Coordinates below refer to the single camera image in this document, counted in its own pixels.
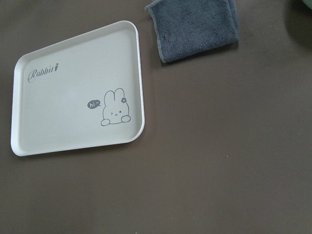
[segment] folded towel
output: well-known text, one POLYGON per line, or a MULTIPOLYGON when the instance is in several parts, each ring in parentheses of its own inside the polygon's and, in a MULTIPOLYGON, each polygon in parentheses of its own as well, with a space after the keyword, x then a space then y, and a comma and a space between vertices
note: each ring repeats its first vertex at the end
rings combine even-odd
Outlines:
POLYGON ((145 9, 154 21, 162 62, 238 40, 235 0, 155 0, 145 9))

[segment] blue-gray towel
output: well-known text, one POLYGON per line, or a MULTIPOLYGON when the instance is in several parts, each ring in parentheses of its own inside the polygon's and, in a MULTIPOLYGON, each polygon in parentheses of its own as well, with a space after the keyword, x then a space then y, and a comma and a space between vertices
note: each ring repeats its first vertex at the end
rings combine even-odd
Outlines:
POLYGON ((235 0, 155 0, 150 12, 162 62, 238 40, 235 0))

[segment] white tray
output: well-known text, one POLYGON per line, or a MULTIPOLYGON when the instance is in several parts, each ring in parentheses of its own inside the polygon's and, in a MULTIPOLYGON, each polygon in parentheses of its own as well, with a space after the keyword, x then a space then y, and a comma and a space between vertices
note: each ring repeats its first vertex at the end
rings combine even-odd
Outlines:
POLYGON ((120 21, 22 56, 14 70, 18 156, 127 143, 144 127, 138 32, 120 21))

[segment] rabbit face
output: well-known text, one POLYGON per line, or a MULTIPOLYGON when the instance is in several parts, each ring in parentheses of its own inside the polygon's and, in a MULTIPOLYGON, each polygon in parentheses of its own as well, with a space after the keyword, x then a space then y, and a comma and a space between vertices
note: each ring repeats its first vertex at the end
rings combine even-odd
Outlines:
POLYGON ((130 121, 129 105, 123 89, 108 91, 104 96, 104 103, 102 126, 130 121))

